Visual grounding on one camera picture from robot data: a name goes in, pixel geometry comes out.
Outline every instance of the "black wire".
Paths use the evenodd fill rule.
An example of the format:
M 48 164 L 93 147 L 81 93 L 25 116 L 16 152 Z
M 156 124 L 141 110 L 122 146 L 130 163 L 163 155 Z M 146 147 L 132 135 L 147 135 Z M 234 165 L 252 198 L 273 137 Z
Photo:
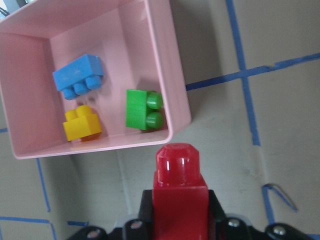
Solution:
M 0 7 L 0 14 L 7 17 L 10 15 L 10 13 L 7 10 L 4 10 L 2 7 Z

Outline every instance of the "yellow block stud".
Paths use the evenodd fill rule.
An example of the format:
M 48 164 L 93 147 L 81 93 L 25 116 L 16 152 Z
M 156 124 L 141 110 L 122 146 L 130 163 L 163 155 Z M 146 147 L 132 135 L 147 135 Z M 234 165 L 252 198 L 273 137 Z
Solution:
M 63 123 L 68 141 L 84 138 L 102 132 L 98 115 L 88 105 L 81 105 L 65 113 Z

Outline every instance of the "blue block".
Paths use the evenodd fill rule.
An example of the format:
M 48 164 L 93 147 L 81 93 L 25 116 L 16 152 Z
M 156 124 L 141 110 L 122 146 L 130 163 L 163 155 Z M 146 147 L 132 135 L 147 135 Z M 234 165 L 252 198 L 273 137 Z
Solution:
M 104 71 L 98 56 L 85 54 L 52 75 L 56 89 L 63 92 L 65 99 L 73 100 L 100 88 Z

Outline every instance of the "red block stud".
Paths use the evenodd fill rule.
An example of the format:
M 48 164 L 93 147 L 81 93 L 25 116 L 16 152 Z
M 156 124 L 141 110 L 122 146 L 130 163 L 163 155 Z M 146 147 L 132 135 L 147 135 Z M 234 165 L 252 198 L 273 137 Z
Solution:
M 208 239 L 208 187 L 192 145 L 171 143 L 156 153 L 152 203 L 153 239 Z

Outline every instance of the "metal bolt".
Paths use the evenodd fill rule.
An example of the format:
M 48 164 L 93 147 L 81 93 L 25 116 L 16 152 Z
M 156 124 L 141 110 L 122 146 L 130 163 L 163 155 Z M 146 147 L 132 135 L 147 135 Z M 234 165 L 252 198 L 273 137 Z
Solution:
M 282 227 L 282 226 L 275 226 L 275 227 L 273 228 L 273 233 L 282 236 L 282 235 L 285 235 L 285 234 L 286 234 L 286 230 L 285 230 L 285 228 Z
M 234 228 L 237 228 L 240 226 L 240 221 L 238 219 L 235 219 L 235 218 L 231 218 L 228 222 L 228 225 L 230 227 L 234 227 Z
M 92 230 L 88 233 L 88 235 L 86 236 L 87 239 L 95 239 L 97 237 L 99 237 L 101 231 L 100 229 L 95 229 L 95 230 Z
M 131 223 L 130 227 L 131 227 L 131 229 L 139 229 L 139 228 L 141 228 L 142 224 L 143 224 L 142 221 L 135 220 Z

